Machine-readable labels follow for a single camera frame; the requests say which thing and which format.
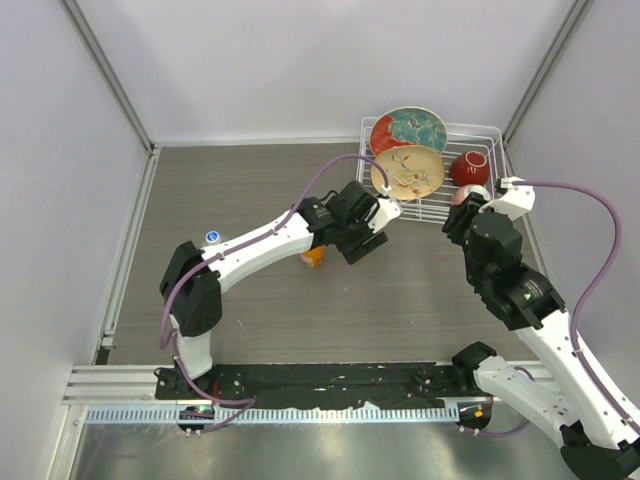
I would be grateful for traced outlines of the orange juice bottle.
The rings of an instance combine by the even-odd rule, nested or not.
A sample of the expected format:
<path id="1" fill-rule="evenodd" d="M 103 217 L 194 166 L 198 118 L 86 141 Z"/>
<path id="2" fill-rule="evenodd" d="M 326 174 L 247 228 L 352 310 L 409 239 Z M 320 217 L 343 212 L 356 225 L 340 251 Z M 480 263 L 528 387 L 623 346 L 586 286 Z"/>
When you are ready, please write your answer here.
<path id="1" fill-rule="evenodd" d="M 301 262 L 309 268 L 318 268 L 324 263 L 325 247 L 318 246 L 300 254 Z"/>

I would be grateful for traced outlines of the clear plastic water bottle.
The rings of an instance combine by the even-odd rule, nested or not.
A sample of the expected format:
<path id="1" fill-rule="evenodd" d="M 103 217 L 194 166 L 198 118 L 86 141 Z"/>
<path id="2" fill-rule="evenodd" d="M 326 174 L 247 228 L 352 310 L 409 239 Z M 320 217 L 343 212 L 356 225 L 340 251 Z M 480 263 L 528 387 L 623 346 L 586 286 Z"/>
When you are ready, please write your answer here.
<path id="1" fill-rule="evenodd" d="M 201 242 L 202 248 L 219 246 L 227 242 L 229 238 L 220 233 L 218 230 L 209 230 L 205 233 L 203 240 Z"/>

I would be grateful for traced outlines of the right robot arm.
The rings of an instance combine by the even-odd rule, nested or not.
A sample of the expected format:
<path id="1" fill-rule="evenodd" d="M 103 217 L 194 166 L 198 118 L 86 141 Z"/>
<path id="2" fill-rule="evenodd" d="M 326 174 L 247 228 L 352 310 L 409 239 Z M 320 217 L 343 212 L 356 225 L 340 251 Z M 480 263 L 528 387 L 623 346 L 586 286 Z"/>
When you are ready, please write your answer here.
<path id="1" fill-rule="evenodd" d="M 554 286 L 522 260 L 512 219 L 481 193 L 452 205 L 443 232 L 464 254 L 466 278 L 487 310 L 535 353 L 558 389 L 551 391 L 476 342 L 452 359 L 457 391 L 496 396 L 545 433 L 579 479 L 639 476 L 639 410 L 610 377 L 584 367 L 590 353 L 570 330 Z"/>

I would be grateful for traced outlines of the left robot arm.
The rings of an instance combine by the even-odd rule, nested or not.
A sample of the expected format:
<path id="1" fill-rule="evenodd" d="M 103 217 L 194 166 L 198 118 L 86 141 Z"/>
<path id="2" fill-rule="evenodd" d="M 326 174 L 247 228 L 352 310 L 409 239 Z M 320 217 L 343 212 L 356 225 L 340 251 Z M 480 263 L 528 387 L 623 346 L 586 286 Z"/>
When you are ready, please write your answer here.
<path id="1" fill-rule="evenodd" d="M 222 296 L 234 285 L 317 247 L 333 246 L 353 265 L 387 242 L 384 229 L 400 214 L 394 199 L 351 181 L 323 198 L 304 198 L 277 219 L 232 240 L 179 245 L 159 285 L 165 302 L 161 343 L 172 344 L 179 359 L 179 388 L 193 399 L 211 391 L 211 332 L 222 318 Z"/>

